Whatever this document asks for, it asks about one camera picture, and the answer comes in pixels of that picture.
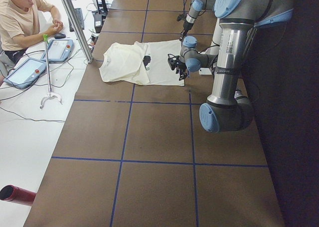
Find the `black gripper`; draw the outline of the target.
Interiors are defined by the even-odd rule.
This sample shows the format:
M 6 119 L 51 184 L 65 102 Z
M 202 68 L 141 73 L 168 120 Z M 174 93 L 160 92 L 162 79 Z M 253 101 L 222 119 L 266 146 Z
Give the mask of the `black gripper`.
M 179 74 L 179 80 L 184 80 L 188 77 L 185 63 L 181 61 L 176 62 L 176 74 Z
M 184 37 L 187 36 L 187 33 L 192 29 L 192 23 L 184 22 L 183 31 L 180 33 L 179 40 L 182 41 Z

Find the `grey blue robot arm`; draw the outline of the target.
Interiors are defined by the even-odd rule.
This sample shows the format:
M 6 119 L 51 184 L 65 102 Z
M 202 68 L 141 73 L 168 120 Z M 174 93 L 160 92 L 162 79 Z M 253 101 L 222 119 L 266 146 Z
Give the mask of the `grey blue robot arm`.
M 253 120 L 253 107 L 237 88 L 252 29 L 271 27 L 288 22 L 293 14 L 294 0 L 192 0 L 183 17 L 180 34 L 181 50 L 168 63 L 181 79 L 188 72 L 211 68 L 214 82 L 212 93 L 199 109 L 202 127 L 207 132 L 239 131 Z M 219 51 L 216 55 L 196 50 L 197 39 L 188 35 L 201 11 L 211 10 L 221 27 Z
M 183 10 L 183 14 L 177 17 L 177 21 L 183 20 L 183 29 L 179 40 L 182 42 L 187 33 L 192 29 L 195 21 L 205 11 L 214 11 L 216 0 L 191 0 L 188 13 Z

